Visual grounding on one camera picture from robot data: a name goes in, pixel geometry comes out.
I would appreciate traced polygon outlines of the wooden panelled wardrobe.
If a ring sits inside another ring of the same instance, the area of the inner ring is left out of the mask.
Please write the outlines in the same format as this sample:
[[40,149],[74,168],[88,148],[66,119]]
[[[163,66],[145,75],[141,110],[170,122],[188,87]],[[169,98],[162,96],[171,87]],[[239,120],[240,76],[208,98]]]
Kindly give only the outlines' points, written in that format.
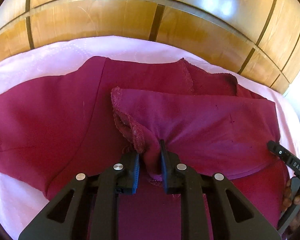
[[298,0],[4,0],[0,61],[60,41],[168,44],[284,93],[300,72]]

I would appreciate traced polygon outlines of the pink bed sheet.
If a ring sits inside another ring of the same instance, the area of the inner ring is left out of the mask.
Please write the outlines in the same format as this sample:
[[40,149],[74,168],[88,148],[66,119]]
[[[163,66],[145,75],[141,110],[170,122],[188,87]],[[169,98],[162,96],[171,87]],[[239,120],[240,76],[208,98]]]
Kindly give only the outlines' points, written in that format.
[[[93,56],[139,63],[169,63],[185,59],[207,72],[223,72],[218,65],[166,44],[118,36],[90,37],[56,42],[5,59],[0,63],[0,94],[37,77],[74,72]],[[237,81],[276,103],[281,143],[300,159],[300,121],[291,104],[264,85],[242,76],[238,76]],[[47,199],[39,190],[0,173],[0,224],[12,239],[19,237],[46,203]]]

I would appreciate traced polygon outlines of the maroon cloth garment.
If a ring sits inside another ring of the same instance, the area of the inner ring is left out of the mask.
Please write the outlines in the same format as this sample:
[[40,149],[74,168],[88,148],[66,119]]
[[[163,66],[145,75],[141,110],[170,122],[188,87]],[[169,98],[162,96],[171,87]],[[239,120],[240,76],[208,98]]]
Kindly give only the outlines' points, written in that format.
[[267,142],[279,139],[275,103],[183,59],[96,56],[0,95],[0,172],[47,199],[76,174],[102,173],[129,148],[138,152],[140,187],[120,198],[120,239],[180,238],[180,197],[162,189],[160,140],[198,173],[224,174],[277,226],[288,171]]

